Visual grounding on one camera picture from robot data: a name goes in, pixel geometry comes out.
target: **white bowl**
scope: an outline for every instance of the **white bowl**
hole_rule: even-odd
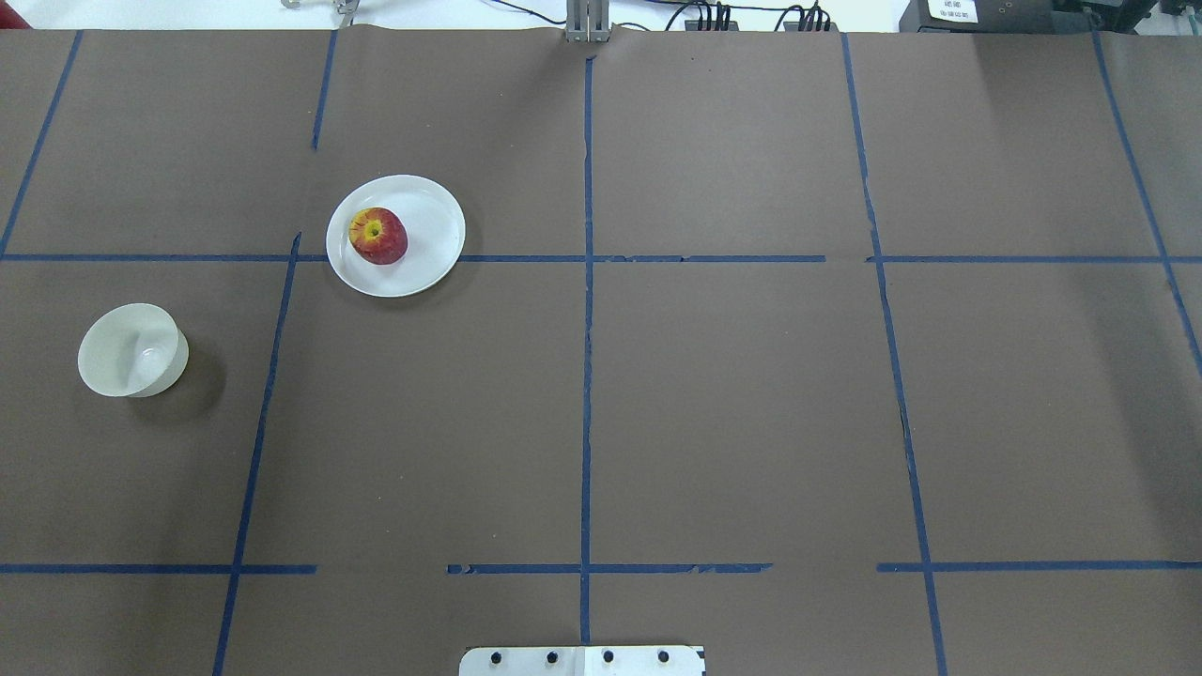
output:
[[[188,340],[167,310],[131,303],[109,310],[79,344],[79,378],[106,397],[149,397],[171,387],[188,364]]]
[[[409,250],[399,261],[375,265],[351,247],[351,218],[368,207],[391,210],[405,226]],[[334,273],[357,291],[409,296],[434,286],[451,272],[465,235],[463,209],[446,188],[419,176],[385,176],[356,188],[334,209],[326,229],[326,255]]]

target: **red object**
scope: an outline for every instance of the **red object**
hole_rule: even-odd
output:
[[[20,18],[17,10],[8,6],[7,2],[0,0],[0,29],[2,28],[34,28],[29,25],[25,19]]]

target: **grid line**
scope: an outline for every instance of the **grid line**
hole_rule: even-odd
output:
[[[230,575],[232,565],[225,564],[160,564],[160,563],[2,563],[0,575]],[[317,567],[243,565],[243,575],[316,575]]]
[[[839,35],[843,42],[843,64],[847,76],[847,100],[851,105],[852,129],[856,134],[856,150],[859,156],[859,176],[864,189],[864,208],[871,225],[873,256],[876,268],[876,285],[881,296],[881,313],[885,319],[885,337],[889,348],[889,364],[893,370],[893,390],[898,403],[898,415],[902,419],[902,439],[905,446],[906,472],[910,479],[910,500],[914,508],[915,529],[918,534],[918,555],[922,557],[922,577],[927,591],[927,613],[930,619],[930,635],[935,648],[935,668],[939,676],[947,676],[947,657],[944,651],[944,630],[939,618],[939,598],[935,593],[935,575],[930,570],[930,544],[927,540],[927,517],[922,506],[922,490],[918,484],[918,463],[914,456],[914,438],[910,432],[910,414],[905,401],[905,384],[902,380],[902,360],[898,355],[897,333],[893,330],[893,310],[889,308],[888,281],[885,278],[885,263],[881,257],[880,231],[876,227],[876,209],[873,207],[871,192],[868,189],[868,152],[864,147],[864,131],[859,119],[859,101],[856,97],[856,76],[851,66],[851,45],[847,34]]]
[[[1194,324],[1190,321],[1190,314],[1185,310],[1185,301],[1182,298],[1182,290],[1177,285],[1177,274],[1173,272],[1173,263],[1168,259],[1168,249],[1165,248],[1165,238],[1160,233],[1160,224],[1156,223],[1156,214],[1152,209],[1152,201],[1148,198],[1148,190],[1143,184],[1143,174],[1139,173],[1139,165],[1135,161],[1135,152],[1131,150],[1131,141],[1127,138],[1126,125],[1123,124],[1123,114],[1119,112],[1119,103],[1114,99],[1114,88],[1111,85],[1111,73],[1106,67],[1106,55],[1102,53],[1102,38],[1096,30],[1091,31],[1090,37],[1094,42],[1094,55],[1097,57],[1097,71],[1102,77],[1102,87],[1106,89],[1106,100],[1111,105],[1111,114],[1114,117],[1114,128],[1119,135],[1119,142],[1123,146],[1123,154],[1126,155],[1127,167],[1131,170],[1131,178],[1135,180],[1136,191],[1139,192],[1139,203],[1143,206],[1143,213],[1148,218],[1148,229],[1152,231],[1152,238],[1156,243],[1156,253],[1160,254],[1161,265],[1165,267],[1165,277],[1168,280],[1168,287],[1173,293],[1173,303],[1177,304],[1177,314],[1182,320],[1182,328],[1185,332],[1185,339],[1189,342],[1190,352],[1194,355],[1194,367],[1197,369],[1198,375],[1202,376],[1202,351],[1198,350],[1198,339],[1194,333]]]
[[[329,31],[329,46],[326,47],[326,72],[321,76],[321,94],[317,96],[317,112],[313,117],[313,149],[321,141],[321,123],[326,114],[326,96],[329,94],[329,75],[334,69],[334,46],[338,45],[338,29]]]
[[[593,61],[584,60],[584,386],[581,440],[581,645],[589,627],[589,564],[593,557]]]
[[[12,238],[12,231],[17,227],[17,217],[20,215],[20,204],[25,201],[25,191],[29,190],[29,183],[34,178],[34,170],[37,167],[37,159],[42,154],[42,146],[46,144],[46,137],[50,132],[50,123],[54,121],[54,113],[59,108],[59,101],[63,100],[63,90],[67,87],[67,78],[71,77],[71,67],[75,65],[76,55],[79,53],[79,42],[83,41],[83,31],[77,30],[75,40],[71,41],[71,51],[67,52],[67,60],[63,64],[63,73],[59,75],[59,85],[54,89],[54,96],[50,99],[50,106],[46,111],[46,118],[42,120],[42,129],[37,132],[37,141],[34,142],[34,150],[29,154],[29,164],[25,165],[25,174],[20,179],[20,186],[17,189],[17,197],[12,202],[12,209],[8,212],[8,223],[5,225],[4,235],[0,235],[0,256],[4,256],[5,250],[8,249],[8,239]]]
[[[233,563],[230,570],[230,583],[226,589],[225,610],[221,613],[221,633],[218,636],[216,656],[213,658],[213,676],[221,676],[225,668],[225,653],[230,642],[230,628],[233,623],[234,605],[238,599],[238,582],[242,577],[243,557],[246,551],[246,535],[250,530],[250,516],[255,505],[255,488],[258,484],[258,466],[263,458],[263,439],[267,434],[267,414],[275,389],[276,367],[280,361],[280,342],[284,337],[284,321],[288,314],[288,302],[292,297],[292,280],[296,277],[297,255],[300,248],[300,233],[292,239],[292,251],[288,269],[284,277],[284,292],[280,296],[280,312],[275,319],[275,339],[272,343],[272,357],[267,367],[267,383],[263,385],[263,403],[258,410],[258,428],[255,432],[255,449],[250,456],[250,472],[246,475],[246,493],[242,503],[242,518],[238,522],[238,536],[234,541]]]
[[[469,563],[448,565],[447,575],[749,575],[769,568],[770,563]]]
[[[1198,570],[1202,561],[1087,559],[1087,561],[940,561],[933,563],[887,562],[877,573],[1031,573],[1053,570]]]
[[[462,263],[583,263],[583,255],[576,254],[463,254]],[[228,263],[286,263],[291,256],[282,254],[5,254],[0,259],[13,262],[228,262]],[[326,254],[300,254],[298,263],[328,263]],[[783,256],[757,255],[682,255],[636,254],[594,255],[594,263],[825,263],[827,257],[819,254]]]

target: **white label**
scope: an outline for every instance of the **white label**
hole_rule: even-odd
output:
[[[930,18],[945,22],[975,24],[976,2],[972,0],[927,0]]]

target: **metal clamp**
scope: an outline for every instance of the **metal clamp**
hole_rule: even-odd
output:
[[[567,0],[569,42],[608,42],[609,0]]]
[[[288,10],[297,10],[300,7],[300,0],[280,0],[280,5],[284,5]],[[341,28],[355,23],[355,12],[358,8],[359,0],[334,0],[334,10],[343,17]]]

